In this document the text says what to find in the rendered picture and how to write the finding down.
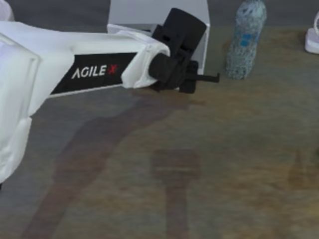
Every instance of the robotic arm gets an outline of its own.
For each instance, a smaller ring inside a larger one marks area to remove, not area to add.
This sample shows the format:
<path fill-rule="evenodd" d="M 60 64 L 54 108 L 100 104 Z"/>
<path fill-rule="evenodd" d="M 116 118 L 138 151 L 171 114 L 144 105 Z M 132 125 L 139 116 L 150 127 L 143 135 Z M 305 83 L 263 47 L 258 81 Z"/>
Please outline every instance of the robotic arm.
<path fill-rule="evenodd" d="M 116 34 L 58 32 L 0 22 L 0 184 L 19 166 L 31 116 L 48 97 L 122 85 L 193 93 L 191 60 L 206 25 L 173 8 L 152 36 L 126 28 Z"/>

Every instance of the white arm segment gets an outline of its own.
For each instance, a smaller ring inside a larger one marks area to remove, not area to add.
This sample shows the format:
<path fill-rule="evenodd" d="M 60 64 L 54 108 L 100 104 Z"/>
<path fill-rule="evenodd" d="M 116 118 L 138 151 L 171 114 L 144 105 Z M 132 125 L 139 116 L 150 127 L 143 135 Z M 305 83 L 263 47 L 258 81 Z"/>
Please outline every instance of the white arm segment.
<path fill-rule="evenodd" d="M 148 67 L 169 48 L 135 31 L 116 34 L 58 32 L 20 22 L 0 22 L 0 183 L 23 158 L 31 116 L 71 68 L 75 55 L 137 52 L 122 73 L 125 88 L 156 80 Z"/>

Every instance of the water bottle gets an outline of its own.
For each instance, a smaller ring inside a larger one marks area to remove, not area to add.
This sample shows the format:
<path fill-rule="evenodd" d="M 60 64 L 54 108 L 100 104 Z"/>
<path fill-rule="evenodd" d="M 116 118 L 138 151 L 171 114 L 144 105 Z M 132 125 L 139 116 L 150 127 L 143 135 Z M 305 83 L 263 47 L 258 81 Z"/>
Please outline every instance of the water bottle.
<path fill-rule="evenodd" d="M 226 57 L 226 74 L 230 78 L 245 79 L 251 72 L 266 19 L 262 0 L 245 0 L 238 8 L 234 36 Z"/>

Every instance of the clear plastic bottle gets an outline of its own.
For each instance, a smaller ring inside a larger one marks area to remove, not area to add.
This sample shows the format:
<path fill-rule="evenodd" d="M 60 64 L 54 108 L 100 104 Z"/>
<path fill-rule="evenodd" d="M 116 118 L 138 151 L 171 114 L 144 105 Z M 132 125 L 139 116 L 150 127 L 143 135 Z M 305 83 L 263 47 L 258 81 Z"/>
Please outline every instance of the clear plastic bottle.
<path fill-rule="evenodd" d="M 262 0 L 245 0 L 238 8 L 234 36 L 226 57 L 226 74 L 230 78 L 245 79 L 251 72 L 266 19 Z"/>

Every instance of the brown table surface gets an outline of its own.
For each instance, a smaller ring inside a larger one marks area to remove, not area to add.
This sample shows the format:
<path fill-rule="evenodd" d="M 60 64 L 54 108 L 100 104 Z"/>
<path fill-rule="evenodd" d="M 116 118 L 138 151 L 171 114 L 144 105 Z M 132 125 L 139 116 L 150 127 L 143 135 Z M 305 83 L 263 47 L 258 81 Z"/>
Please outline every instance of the brown table surface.
<path fill-rule="evenodd" d="M 319 55 L 266 27 L 253 72 L 219 84 L 49 99 L 0 194 L 1 239 L 319 238 Z"/>

